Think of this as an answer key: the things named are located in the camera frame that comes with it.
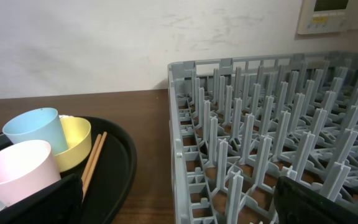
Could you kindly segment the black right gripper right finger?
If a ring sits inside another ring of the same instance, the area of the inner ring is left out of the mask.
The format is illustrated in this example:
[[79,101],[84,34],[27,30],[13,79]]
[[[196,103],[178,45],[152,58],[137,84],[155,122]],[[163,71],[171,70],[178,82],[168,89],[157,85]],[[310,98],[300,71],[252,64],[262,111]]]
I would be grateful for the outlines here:
[[280,224],[358,224],[358,215],[281,176],[273,194]]

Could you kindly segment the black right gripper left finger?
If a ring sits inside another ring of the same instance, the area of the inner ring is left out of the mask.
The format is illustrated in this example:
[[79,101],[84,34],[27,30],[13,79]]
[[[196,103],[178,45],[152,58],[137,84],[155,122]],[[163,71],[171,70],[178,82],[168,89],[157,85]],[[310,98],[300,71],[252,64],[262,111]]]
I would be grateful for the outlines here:
[[79,223],[82,180],[70,174],[0,211],[0,224]]

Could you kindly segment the pink cup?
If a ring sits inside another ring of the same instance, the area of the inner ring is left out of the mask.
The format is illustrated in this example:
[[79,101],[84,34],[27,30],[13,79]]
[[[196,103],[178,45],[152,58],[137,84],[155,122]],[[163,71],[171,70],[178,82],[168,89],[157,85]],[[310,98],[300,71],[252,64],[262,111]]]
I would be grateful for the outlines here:
[[7,207],[60,179],[47,141],[24,141],[0,151],[0,201]]

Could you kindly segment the light blue cup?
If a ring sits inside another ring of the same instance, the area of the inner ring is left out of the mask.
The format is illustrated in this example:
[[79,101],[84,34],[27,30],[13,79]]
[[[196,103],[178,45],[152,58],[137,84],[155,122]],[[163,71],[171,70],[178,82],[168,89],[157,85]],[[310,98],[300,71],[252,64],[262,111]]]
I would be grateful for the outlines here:
[[54,155],[68,150],[65,133],[55,108],[39,108],[22,113],[8,121],[2,132],[14,144],[29,140],[47,141]]

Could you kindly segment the wooden chopstick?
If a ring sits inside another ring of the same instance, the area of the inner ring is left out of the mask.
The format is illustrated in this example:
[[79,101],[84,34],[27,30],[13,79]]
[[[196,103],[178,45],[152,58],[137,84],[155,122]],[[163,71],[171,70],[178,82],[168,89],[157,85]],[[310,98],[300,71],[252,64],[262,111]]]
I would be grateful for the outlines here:
[[90,169],[89,169],[87,178],[86,178],[86,180],[85,180],[85,183],[84,183],[83,186],[82,186],[82,190],[83,190],[83,200],[84,200],[85,197],[86,197],[86,193],[87,193],[88,187],[89,187],[89,185],[90,185],[90,182],[91,182],[91,179],[92,179],[94,170],[95,170],[96,165],[97,165],[97,163],[98,163],[98,159],[99,159],[101,150],[102,150],[102,148],[103,148],[104,142],[105,142],[105,140],[106,140],[106,136],[107,136],[107,132],[102,133],[102,137],[101,137],[99,146],[98,146],[98,148],[97,148],[97,150],[96,150],[96,154],[95,154],[95,156],[94,156],[94,159],[93,159],[93,162],[92,162],[92,164],[91,164],[91,167],[90,167]]
[[85,180],[86,180],[86,178],[87,178],[88,172],[89,172],[89,170],[90,170],[91,164],[92,164],[93,159],[94,159],[94,156],[95,156],[95,154],[96,154],[96,150],[97,150],[97,148],[98,148],[98,146],[99,146],[101,137],[102,137],[101,134],[98,134],[98,135],[97,135],[97,138],[96,138],[96,140],[95,140],[95,142],[94,142],[93,148],[92,148],[92,150],[91,150],[91,152],[90,152],[90,154],[89,154],[89,158],[88,158],[88,161],[87,161],[87,163],[86,163],[86,166],[85,166],[83,175],[81,176],[81,180],[82,180],[83,184],[85,183]]

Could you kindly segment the yellow bowl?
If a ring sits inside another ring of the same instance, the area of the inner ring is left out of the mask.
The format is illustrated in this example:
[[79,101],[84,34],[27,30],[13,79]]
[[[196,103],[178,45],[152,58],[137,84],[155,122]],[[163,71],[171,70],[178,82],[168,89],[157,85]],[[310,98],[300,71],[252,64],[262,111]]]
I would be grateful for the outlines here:
[[83,162],[89,155],[91,143],[91,123],[81,117],[60,119],[67,140],[68,149],[54,156],[59,172],[68,171]]

